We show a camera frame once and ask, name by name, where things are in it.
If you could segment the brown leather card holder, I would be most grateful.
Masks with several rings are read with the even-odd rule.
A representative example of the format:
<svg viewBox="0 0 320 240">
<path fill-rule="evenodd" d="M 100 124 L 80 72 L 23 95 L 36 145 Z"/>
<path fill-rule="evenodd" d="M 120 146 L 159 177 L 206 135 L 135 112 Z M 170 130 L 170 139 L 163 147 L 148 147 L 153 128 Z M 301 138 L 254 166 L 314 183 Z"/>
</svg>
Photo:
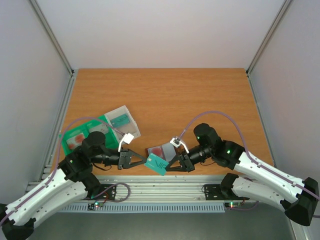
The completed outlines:
<svg viewBox="0 0 320 240">
<path fill-rule="evenodd" d="M 171 143 L 165 143 L 158 146 L 149 147 L 146 149 L 147 155 L 154 154 L 163 160 L 170 162 L 178 153 Z"/>
</svg>

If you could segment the white red circle card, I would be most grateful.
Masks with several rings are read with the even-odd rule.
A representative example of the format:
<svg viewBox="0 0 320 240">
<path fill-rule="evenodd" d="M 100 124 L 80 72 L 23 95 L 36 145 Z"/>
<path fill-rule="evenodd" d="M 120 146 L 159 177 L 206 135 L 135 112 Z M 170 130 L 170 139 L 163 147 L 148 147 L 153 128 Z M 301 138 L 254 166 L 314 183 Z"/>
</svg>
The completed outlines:
<svg viewBox="0 0 320 240">
<path fill-rule="evenodd" d="M 165 159 L 164 151 L 161 146 L 150 147 L 147 149 L 148 154 L 154 154 L 163 160 Z"/>
</svg>

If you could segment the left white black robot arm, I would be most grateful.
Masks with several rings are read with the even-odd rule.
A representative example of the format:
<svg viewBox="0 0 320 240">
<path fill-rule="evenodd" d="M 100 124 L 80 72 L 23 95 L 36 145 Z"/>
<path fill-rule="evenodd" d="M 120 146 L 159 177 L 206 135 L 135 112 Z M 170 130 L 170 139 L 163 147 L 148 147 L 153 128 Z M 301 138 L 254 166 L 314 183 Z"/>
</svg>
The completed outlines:
<svg viewBox="0 0 320 240">
<path fill-rule="evenodd" d="M 95 164 L 116 166 L 118 170 L 145 164 L 147 159 L 122 148 L 106 148 L 106 136 L 91 132 L 56 169 L 31 191 L 10 204 L 0 206 L 0 227 L 7 240 L 26 240 L 44 220 L 71 203 L 104 195 L 93 174 Z"/>
</svg>

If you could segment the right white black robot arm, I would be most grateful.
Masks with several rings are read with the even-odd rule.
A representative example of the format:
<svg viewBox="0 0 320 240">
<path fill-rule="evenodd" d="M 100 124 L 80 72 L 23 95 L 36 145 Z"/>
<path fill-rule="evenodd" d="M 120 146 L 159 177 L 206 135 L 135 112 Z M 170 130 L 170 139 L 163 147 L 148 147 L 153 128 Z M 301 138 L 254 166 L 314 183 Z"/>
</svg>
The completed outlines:
<svg viewBox="0 0 320 240">
<path fill-rule="evenodd" d="M 197 125 L 193 133 L 198 145 L 185 149 L 169 162 L 168 172 L 191 172 L 195 165 L 211 158 L 218 166 L 253 178 L 249 181 L 228 173 L 220 183 L 225 198 L 237 196 L 273 206 L 293 222 L 310 226 L 320 200 L 318 182 L 307 177 L 289 175 L 255 157 L 243 146 L 219 137 L 206 123 Z"/>
</svg>

